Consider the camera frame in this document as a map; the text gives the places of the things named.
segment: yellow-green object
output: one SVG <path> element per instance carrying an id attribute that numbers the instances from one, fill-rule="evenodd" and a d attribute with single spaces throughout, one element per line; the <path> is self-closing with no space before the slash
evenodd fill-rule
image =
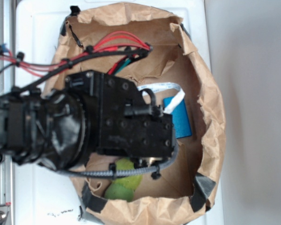
<path id="1" fill-rule="evenodd" d="M 132 170 L 134 169 L 133 162 L 127 158 L 119 159 L 116 162 L 117 170 Z M 106 189 L 104 198 L 106 199 L 122 199 L 131 202 L 134 196 L 134 191 L 140 185 L 142 175 L 124 177 L 114 180 Z"/>
<path id="2" fill-rule="evenodd" d="M 131 202 L 134 196 L 134 191 L 127 189 L 120 184 L 110 184 L 106 189 L 104 198 L 106 199 L 122 199 Z"/>
<path id="3" fill-rule="evenodd" d="M 116 162 L 117 170 L 132 170 L 134 169 L 133 162 L 129 159 L 122 158 Z M 123 185 L 127 189 L 131 189 L 135 191 L 137 187 L 140 185 L 142 180 L 142 175 L 130 176 L 119 178 L 113 181 L 115 184 Z"/>

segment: red wire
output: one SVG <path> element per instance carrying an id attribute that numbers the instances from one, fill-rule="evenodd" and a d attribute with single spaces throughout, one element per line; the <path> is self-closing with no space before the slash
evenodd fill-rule
<path id="1" fill-rule="evenodd" d="M 96 48 L 98 48 L 98 47 L 104 45 L 104 44 L 107 43 L 107 42 L 110 42 L 110 41 L 112 41 L 112 40 L 115 40 L 115 39 L 127 39 L 127 40 L 134 41 L 134 42 L 136 42 L 136 43 L 138 43 L 138 44 L 141 44 L 141 45 L 144 46 L 144 47 L 147 46 L 145 43 L 140 42 L 140 41 L 138 41 L 138 40 L 136 40 L 136 39 L 133 39 L 133 38 L 131 38 L 131 37 L 127 37 L 127 36 L 124 36 L 124 35 L 119 35 L 119 36 L 114 36 L 114 37 L 110 37 L 110 38 L 104 38 L 103 40 L 100 41 L 100 43 L 98 43 L 98 44 L 96 44 L 96 45 L 94 46 L 94 49 L 96 49 Z"/>
<path id="2" fill-rule="evenodd" d="M 27 69 L 26 67 L 21 67 L 23 70 L 27 71 L 28 73 L 34 75 L 34 76 L 37 76 L 37 77 L 43 77 L 43 75 L 40 75 L 40 74 L 37 74 L 29 69 Z"/>
<path id="3" fill-rule="evenodd" d="M 119 31 L 115 31 L 115 32 L 112 32 L 108 35 L 106 35 L 104 38 L 102 38 L 96 45 L 95 47 L 98 47 L 98 46 L 101 46 L 102 44 L 106 43 L 108 40 L 114 40 L 114 39 L 117 39 L 117 38 L 112 38 L 112 36 L 114 35 L 117 35 L 117 34 L 121 34 L 120 36 L 118 36 L 117 38 L 126 38 L 126 39 L 129 39 L 129 40 L 132 40 L 134 42 L 137 42 L 139 44 L 141 44 L 142 46 L 144 47 L 148 47 L 148 45 L 146 43 L 144 43 L 142 40 L 140 40 L 136 35 L 130 33 L 130 32 L 127 32 L 127 31 L 122 31 L 122 30 L 119 30 Z"/>
<path id="4" fill-rule="evenodd" d="M 130 40 L 134 43 L 118 43 L 118 44 L 109 44 L 106 46 L 102 46 L 112 40 L 117 40 L 117 39 L 126 39 L 126 40 Z M 102 52 L 102 51 L 117 51 L 120 47 L 123 46 L 130 46 L 130 47 L 135 47 L 137 49 L 141 48 L 141 49 L 146 49 L 148 51 L 150 51 L 150 46 L 147 45 L 146 43 L 144 43 L 143 41 L 141 41 L 137 36 L 135 36 L 132 33 L 129 33 L 127 31 L 115 31 L 112 32 L 108 35 L 106 35 L 104 38 L 102 38 L 96 45 L 94 45 L 94 50 L 92 53 L 98 53 L 98 52 Z M 12 52 L 9 50 L 8 51 L 9 55 L 2 55 L 0 57 L 0 60 L 5 60 L 5 61 L 9 61 L 12 62 L 14 64 L 17 63 L 17 59 L 13 57 Z M 81 57 L 84 57 L 86 55 L 88 55 L 88 52 L 83 52 L 80 53 L 72 58 L 70 58 L 70 61 L 79 59 Z M 117 63 L 115 63 L 113 65 L 113 67 L 108 71 L 108 74 L 112 74 L 113 71 L 115 70 L 115 68 L 117 67 L 117 65 L 126 58 L 127 56 L 123 57 L 122 59 L 120 59 Z M 62 60 L 60 63 L 58 64 L 54 64 L 54 65 L 32 65 L 30 63 L 27 63 L 25 61 L 22 61 L 19 63 L 19 66 L 24 69 L 25 71 L 27 71 L 28 73 L 37 76 L 37 77 L 42 77 L 43 75 L 38 74 L 33 72 L 32 70 L 35 71 L 40 71 L 40 72 L 50 72 L 52 70 L 54 70 L 56 67 L 60 67 L 63 66 L 67 63 L 66 60 Z"/>
<path id="5" fill-rule="evenodd" d="M 118 64 L 119 64 L 122 60 L 124 60 L 124 59 L 126 59 L 126 58 L 127 58 L 127 56 L 125 56 L 125 57 L 121 58 L 119 61 L 117 61 L 117 62 L 113 65 L 113 67 L 107 72 L 107 74 L 108 74 L 108 75 L 111 75 L 111 74 L 113 73 L 113 71 L 116 69 L 116 67 L 118 66 Z"/>
<path id="6" fill-rule="evenodd" d="M 142 49 L 146 49 L 146 50 L 150 50 L 149 47 L 143 47 L 141 45 L 137 45 L 137 44 L 129 44 L 129 43 L 118 43 L 118 44 L 112 44 L 112 45 L 106 45 L 104 47 L 101 47 L 101 48 L 97 48 L 93 51 L 93 53 L 99 53 L 99 52 L 102 52 L 103 50 L 106 50 L 108 48 L 119 48 L 119 47 L 123 47 L 123 46 L 131 46 L 131 47 L 137 47 L 137 48 L 142 48 Z"/>

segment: red cable bundle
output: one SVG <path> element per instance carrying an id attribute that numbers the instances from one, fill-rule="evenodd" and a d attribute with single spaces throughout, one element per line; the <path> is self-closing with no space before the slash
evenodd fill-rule
<path id="1" fill-rule="evenodd" d="M 114 40 L 129 40 L 131 43 L 128 42 L 120 42 L 116 44 L 108 44 L 111 41 Z M 106 35 L 104 38 L 102 38 L 96 45 L 93 46 L 93 51 L 92 52 L 83 52 L 75 57 L 70 58 L 68 61 L 73 61 L 79 58 L 82 58 L 86 55 L 92 54 L 92 53 L 102 53 L 102 52 L 115 52 L 119 51 L 121 47 L 133 47 L 135 49 L 145 49 L 147 51 L 151 50 L 151 47 L 141 41 L 137 36 L 135 36 L 132 33 L 129 33 L 127 31 L 115 31 L 112 32 L 108 35 Z M 25 61 L 20 61 L 18 62 L 18 59 L 13 57 L 12 53 L 10 50 L 8 50 L 9 55 L 2 55 L 0 56 L 0 60 L 4 61 L 9 61 L 13 63 L 14 65 L 17 65 L 18 67 L 24 69 L 25 71 L 29 72 L 30 74 L 37 76 L 37 77 L 42 77 L 43 75 L 35 73 L 34 71 L 39 71 L 39 72 L 51 72 L 55 70 L 56 68 L 63 66 L 67 63 L 67 60 L 63 60 L 58 64 L 53 64 L 53 65 L 39 65 L 39 64 L 31 64 L 27 63 Z M 115 65 L 109 70 L 109 74 L 112 74 L 112 72 L 116 69 L 118 64 L 126 60 L 127 57 L 123 57 L 121 60 L 115 63 Z"/>

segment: black cable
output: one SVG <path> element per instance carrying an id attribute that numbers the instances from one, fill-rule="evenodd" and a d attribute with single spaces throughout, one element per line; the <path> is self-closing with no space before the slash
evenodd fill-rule
<path id="1" fill-rule="evenodd" d="M 3 68 L 0 70 L 0 74 L 1 74 L 4 70 L 6 70 L 7 68 L 9 68 L 9 67 L 12 66 L 12 65 L 14 65 L 14 63 L 9 63 L 9 64 L 7 64 L 5 67 L 3 67 Z"/>
<path id="2" fill-rule="evenodd" d="M 48 74 L 46 74 L 42 78 L 34 81 L 33 83 L 31 83 L 31 84 L 29 84 L 29 85 L 27 85 L 27 86 L 25 86 L 23 88 L 20 88 L 20 92 L 19 93 L 22 93 L 22 92 L 25 92 L 27 90 L 30 90 L 31 88 L 34 88 L 34 87 L 38 86 L 39 84 L 41 84 L 42 82 L 44 82 L 44 81 L 50 79 L 51 77 L 59 74 L 63 70 L 68 69 L 70 66 L 72 66 L 72 65 L 75 66 L 76 64 L 78 64 L 80 62 L 83 62 L 83 61 L 86 61 L 86 60 L 90 60 L 90 59 L 98 58 L 98 57 L 104 57 L 104 56 L 112 56 L 112 55 L 144 54 L 144 53 L 148 53 L 148 51 L 144 50 L 144 49 L 138 49 L 138 50 L 133 50 L 133 51 L 129 51 L 129 52 L 123 52 L 123 51 L 97 52 L 97 53 L 94 53 L 94 54 L 86 55 L 86 56 L 83 56 L 81 58 L 78 58 L 78 59 L 75 59 L 73 61 L 70 61 L 67 64 L 62 65 L 59 68 L 49 72 Z"/>

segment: metal rail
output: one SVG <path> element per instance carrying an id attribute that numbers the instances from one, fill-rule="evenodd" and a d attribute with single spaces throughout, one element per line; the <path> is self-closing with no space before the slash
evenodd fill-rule
<path id="1" fill-rule="evenodd" d="M 0 44 L 15 52 L 15 8 L 17 0 L 0 0 Z M 5 66 L 0 61 L 0 68 Z M 15 83 L 15 70 L 7 69 L 0 76 L 0 95 Z M 14 225 L 14 166 L 10 157 L 0 164 L 0 225 Z"/>

